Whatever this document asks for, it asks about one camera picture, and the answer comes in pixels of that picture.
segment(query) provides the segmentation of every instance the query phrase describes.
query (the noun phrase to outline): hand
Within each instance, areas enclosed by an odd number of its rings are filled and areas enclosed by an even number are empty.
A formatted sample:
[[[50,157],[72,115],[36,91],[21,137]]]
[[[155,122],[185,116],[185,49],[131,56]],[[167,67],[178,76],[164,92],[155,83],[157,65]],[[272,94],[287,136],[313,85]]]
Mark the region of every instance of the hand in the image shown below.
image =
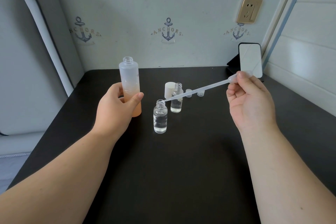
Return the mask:
[[[144,94],[135,94],[127,103],[123,95],[121,82],[113,84],[107,93],[101,98],[96,115],[96,121],[91,133],[112,138],[115,142],[126,131],[131,119],[132,112],[140,103]]]
[[[237,72],[238,83],[231,83],[226,91],[230,114],[240,133],[246,130],[277,128],[275,107],[271,94],[263,83],[245,72]]]

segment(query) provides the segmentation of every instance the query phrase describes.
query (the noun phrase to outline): mirror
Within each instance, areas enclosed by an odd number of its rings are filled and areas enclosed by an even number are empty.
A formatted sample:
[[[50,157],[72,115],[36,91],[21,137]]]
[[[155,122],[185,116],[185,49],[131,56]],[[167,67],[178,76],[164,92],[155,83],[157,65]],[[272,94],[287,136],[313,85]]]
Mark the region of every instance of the mirror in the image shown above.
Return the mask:
[[[263,76],[260,44],[240,43],[239,58],[241,71],[250,70],[257,78],[261,78]]]

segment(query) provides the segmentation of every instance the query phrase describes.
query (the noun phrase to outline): forearm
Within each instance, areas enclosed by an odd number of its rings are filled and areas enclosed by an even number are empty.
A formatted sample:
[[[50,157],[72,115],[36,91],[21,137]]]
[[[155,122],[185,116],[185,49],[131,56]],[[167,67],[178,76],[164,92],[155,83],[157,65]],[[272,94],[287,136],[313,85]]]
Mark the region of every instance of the forearm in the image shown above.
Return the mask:
[[[0,223],[82,223],[114,141],[91,133],[0,196]]]
[[[277,128],[241,137],[263,224],[336,223],[336,198]]]

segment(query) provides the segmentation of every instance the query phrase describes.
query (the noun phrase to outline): finger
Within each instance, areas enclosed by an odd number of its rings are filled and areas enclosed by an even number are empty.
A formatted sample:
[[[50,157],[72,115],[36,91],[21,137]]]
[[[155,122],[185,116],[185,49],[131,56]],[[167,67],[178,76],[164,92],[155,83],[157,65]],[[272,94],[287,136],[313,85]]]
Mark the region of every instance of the finger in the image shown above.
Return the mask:
[[[239,84],[235,83],[230,83],[229,86],[227,87],[229,90],[233,90],[236,97],[240,97],[244,95],[246,92],[239,86]]]
[[[227,97],[227,100],[228,100],[229,103],[231,103],[231,101],[233,99],[237,98],[237,96],[235,94],[235,91],[234,90],[229,90],[229,89],[226,91],[226,97]]]
[[[143,97],[144,94],[140,92],[135,94],[129,101],[127,101],[127,104],[132,109],[132,111],[137,107]]]
[[[246,75],[245,72],[239,71],[238,72],[238,83],[241,86],[241,88],[249,95],[258,94],[260,92],[260,89],[258,86],[256,86],[251,79]]]
[[[121,82],[113,84],[107,91],[109,94],[115,95],[117,97],[124,94],[123,92],[123,86]]]
[[[266,86],[255,76],[252,76],[250,80],[262,91],[268,92]]]
[[[119,98],[119,100],[120,100],[121,102],[125,103],[125,98],[124,98],[124,97]]]

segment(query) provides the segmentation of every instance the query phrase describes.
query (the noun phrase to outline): gold wall socket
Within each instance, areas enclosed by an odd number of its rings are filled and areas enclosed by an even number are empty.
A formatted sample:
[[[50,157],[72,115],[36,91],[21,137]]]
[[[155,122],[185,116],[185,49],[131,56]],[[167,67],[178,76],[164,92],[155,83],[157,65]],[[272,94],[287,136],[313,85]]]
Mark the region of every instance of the gold wall socket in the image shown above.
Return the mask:
[[[243,0],[237,22],[254,23],[263,0]]]

